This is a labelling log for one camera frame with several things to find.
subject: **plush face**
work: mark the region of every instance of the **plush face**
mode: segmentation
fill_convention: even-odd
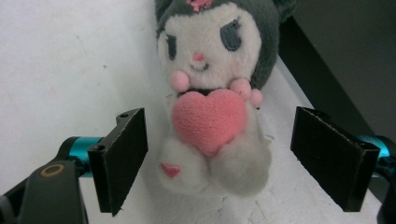
[[[183,71],[196,89],[228,88],[241,77],[250,80],[261,45],[255,21],[234,3],[170,18],[158,42],[166,74]]]

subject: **plush ear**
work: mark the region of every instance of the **plush ear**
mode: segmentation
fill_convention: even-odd
[[[279,12],[279,21],[284,22],[291,16],[298,0],[273,0]]]
[[[171,5],[173,0],[155,0],[155,16],[157,21],[161,19],[161,16],[166,9]]]

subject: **plush foot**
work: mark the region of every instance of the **plush foot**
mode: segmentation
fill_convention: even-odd
[[[209,184],[204,155],[198,149],[170,137],[160,152],[159,177],[163,185],[174,192],[197,194]]]
[[[260,193],[268,179],[271,154],[258,138],[240,134],[210,160],[214,181],[231,194]]]

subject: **plush toy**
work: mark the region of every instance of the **plush toy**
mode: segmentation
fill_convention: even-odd
[[[259,193],[271,154],[257,109],[276,62],[279,24],[296,0],[156,0],[171,131],[159,154],[165,187],[184,194]]]

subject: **pink pom pom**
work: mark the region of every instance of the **pink pom pom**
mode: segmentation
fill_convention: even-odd
[[[260,107],[260,105],[262,104],[263,98],[264,97],[262,96],[262,92],[261,91],[259,91],[257,89],[253,89],[251,91],[250,102],[255,108],[259,108]]]
[[[250,98],[250,83],[244,78],[238,78],[237,80],[234,80],[230,85],[230,90],[236,91],[239,95],[242,96],[242,98],[244,98],[244,100]]]
[[[187,91],[190,87],[189,77],[185,72],[176,71],[169,77],[169,83],[177,92]]]

